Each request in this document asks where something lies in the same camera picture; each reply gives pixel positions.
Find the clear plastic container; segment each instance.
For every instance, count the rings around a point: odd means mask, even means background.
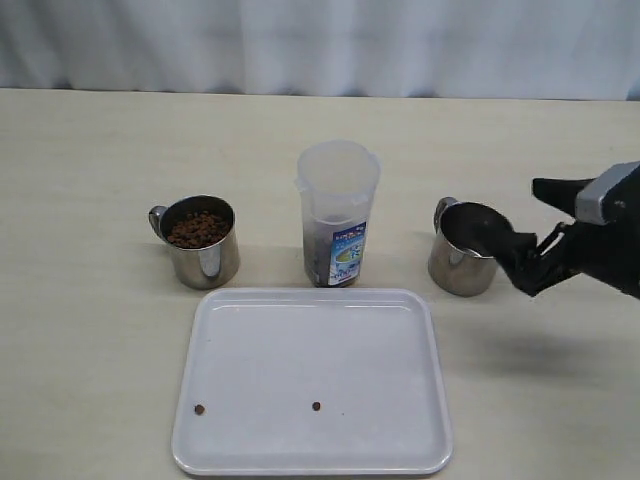
[[[360,275],[380,161],[362,145],[332,140],[298,159],[304,265],[316,287],[346,287]]]

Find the stainless steel mug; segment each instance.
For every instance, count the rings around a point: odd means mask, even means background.
[[[491,207],[459,202],[445,197],[438,202],[433,225],[436,240],[429,256],[429,275],[436,284],[454,295],[472,297],[486,291],[498,263],[474,240],[473,225],[509,221]]]
[[[205,248],[180,248],[169,242],[175,224],[187,213],[208,211],[219,215],[230,226],[229,233]],[[171,261],[177,277],[185,285],[200,290],[219,287],[231,280],[240,267],[240,255],[235,234],[235,214],[231,205],[218,197],[198,195],[182,199],[170,207],[156,206],[149,211],[153,231],[169,245]]]

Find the white backdrop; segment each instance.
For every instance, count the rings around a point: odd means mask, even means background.
[[[0,0],[0,86],[625,99],[639,80],[640,0]]]

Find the beige tabletop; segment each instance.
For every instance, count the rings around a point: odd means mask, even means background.
[[[383,162],[359,287],[431,306],[455,452],[446,479],[637,479],[640,302],[586,277],[474,299],[426,273],[439,197],[516,228],[565,217],[535,176],[640,159],[640,104],[0,91],[0,478],[178,479],[169,448],[195,308],[147,211],[235,208],[229,286],[310,286],[298,154],[348,138]]]

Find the white tray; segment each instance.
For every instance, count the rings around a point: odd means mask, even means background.
[[[453,440],[427,305],[390,289],[207,295],[172,449],[194,475],[440,470]]]

